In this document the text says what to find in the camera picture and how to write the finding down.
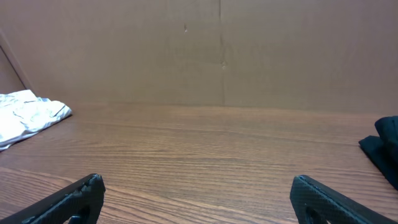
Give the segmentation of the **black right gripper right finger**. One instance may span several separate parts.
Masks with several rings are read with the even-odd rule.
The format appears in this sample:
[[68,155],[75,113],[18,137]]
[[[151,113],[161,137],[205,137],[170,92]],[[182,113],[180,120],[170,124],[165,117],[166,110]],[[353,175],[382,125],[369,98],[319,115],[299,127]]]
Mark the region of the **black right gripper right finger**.
[[300,224],[397,224],[307,175],[294,177],[290,201]]

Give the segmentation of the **beige cotton shorts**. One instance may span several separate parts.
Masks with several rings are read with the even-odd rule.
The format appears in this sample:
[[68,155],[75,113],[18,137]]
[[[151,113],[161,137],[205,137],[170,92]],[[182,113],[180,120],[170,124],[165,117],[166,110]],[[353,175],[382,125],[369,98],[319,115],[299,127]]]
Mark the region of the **beige cotton shorts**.
[[60,122],[72,110],[60,101],[35,96],[31,90],[1,95],[1,150]]

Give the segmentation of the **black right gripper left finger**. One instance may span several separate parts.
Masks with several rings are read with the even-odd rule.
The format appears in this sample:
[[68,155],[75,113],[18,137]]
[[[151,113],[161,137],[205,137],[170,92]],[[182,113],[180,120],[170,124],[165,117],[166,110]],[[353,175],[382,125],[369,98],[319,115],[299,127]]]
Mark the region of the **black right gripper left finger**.
[[1,220],[1,224],[95,224],[106,189],[99,174],[90,174],[37,203]]

